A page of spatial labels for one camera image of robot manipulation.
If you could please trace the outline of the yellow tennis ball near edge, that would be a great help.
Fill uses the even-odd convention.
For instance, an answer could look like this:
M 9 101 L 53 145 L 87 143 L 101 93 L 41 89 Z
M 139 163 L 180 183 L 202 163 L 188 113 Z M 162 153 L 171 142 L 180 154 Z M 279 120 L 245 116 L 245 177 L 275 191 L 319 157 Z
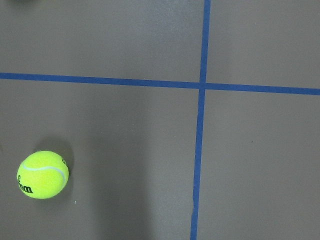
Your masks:
M 59 154 L 37 151 L 23 160 L 16 173 L 19 189 L 33 199 L 50 199 L 58 195 L 68 183 L 69 168 Z

